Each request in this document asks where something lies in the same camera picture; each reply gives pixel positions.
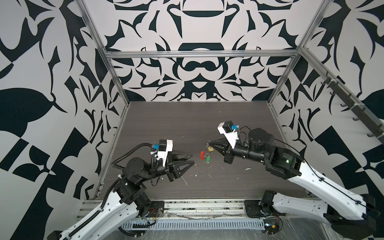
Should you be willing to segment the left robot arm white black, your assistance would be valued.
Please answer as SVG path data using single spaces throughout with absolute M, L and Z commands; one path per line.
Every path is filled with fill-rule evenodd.
M 142 147 L 151 148 L 151 162 L 132 158 L 126 166 L 119 163 Z M 172 182 L 181 178 L 195 162 L 191 153 L 173 152 L 173 141 L 159 144 L 142 143 L 111 163 L 122 174 L 106 192 L 103 201 L 78 223 L 64 231 L 53 231 L 49 240 L 103 240 L 122 225 L 151 214 L 152 202 L 146 195 L 144 182 L 167 176 Z

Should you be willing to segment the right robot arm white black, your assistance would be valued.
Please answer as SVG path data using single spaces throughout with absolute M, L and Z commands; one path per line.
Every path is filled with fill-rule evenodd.
M 275 137 L 263 129 L 251 130 L 244 142 L 233 126 L 219 126 L 218 130 L 223 138 L 207 144 L 224 156 L 225 163 L 231 164 L 235 157 L 262 163 L 272 175 L 317 197 L 317 200 L 308 200 L 265 191 L 258 207 L 261 214 L 292 214 L 313 219 L 351 240 L 363 240 L 376 232 L 380 212 L 372 196 L 358 195 L 336 184 L 301 156 L 277 147 Z

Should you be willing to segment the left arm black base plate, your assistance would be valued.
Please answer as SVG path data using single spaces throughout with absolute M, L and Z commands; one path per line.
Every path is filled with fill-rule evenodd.
M 149 217 L 160 217 L 164 214 L 165 202 L 164 201 L 152 201 L 149 208 Z

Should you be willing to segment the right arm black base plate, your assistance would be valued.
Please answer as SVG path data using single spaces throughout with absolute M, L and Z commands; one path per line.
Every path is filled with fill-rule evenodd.
M 260 205 L 260 200 L 245 200 L 245 211 L 249 218 L 263 218 L 271 215 Z

